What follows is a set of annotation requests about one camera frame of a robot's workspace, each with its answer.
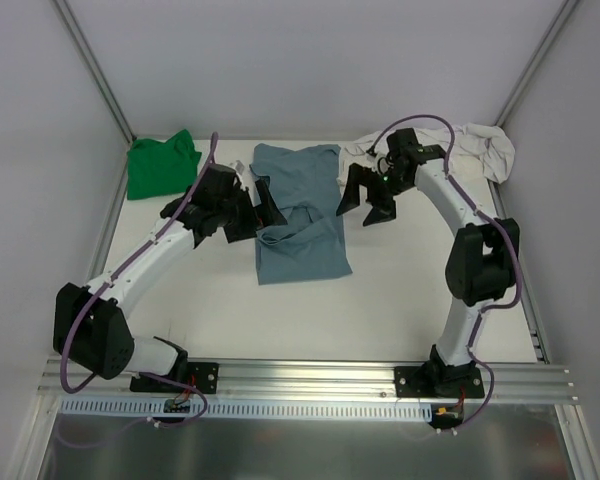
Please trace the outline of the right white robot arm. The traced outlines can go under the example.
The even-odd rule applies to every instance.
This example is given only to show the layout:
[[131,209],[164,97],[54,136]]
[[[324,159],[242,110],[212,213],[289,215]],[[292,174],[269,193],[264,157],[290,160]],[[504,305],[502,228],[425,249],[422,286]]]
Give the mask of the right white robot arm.
[[520,228],[512,218],[483,211],[450,171],[450,150],[423,145],[412,128],[387,136],[388,151],[369,148],[364,163],[352,162],[337,215],[360,206],[362,191],[371,210],[364,226],[393,221],[396,198],[415,188],[433,204],[454,236],[445,266],[452,302],[441,337],[418,367],[398,366],[394,384],[399,398],[479,399],[484,397],[474,348],[486,313],[516,286]]

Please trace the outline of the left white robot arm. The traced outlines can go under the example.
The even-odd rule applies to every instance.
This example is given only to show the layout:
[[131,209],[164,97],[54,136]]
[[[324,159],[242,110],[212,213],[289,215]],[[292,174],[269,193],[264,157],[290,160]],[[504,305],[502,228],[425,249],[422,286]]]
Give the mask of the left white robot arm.
[[257,179],[255,188],[258,204],[236,169],[204,167],[185,194],[161,210],[134,252],[84,286],[63,286],[56,296],[52,337],[61,363],[74,362],[105,380],[137,374],[135,391],[182,388],[192,376],[187,351],[162,338],[135,336],[127,321],[154,282],[217,230],[234,243],[255,238],[265,227],[285,225],[268,181]]

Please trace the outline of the blue t shirt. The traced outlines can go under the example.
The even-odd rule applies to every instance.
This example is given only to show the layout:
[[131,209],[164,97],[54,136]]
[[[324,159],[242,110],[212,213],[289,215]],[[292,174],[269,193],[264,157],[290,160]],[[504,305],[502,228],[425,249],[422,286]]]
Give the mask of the blue t shirt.
[[250,170],[264,180],[287,223],[266,227],[255,243],[260,285],[331,280],[348,276],[341,194],[340,147],[323,144],[291,150],[259,144]]

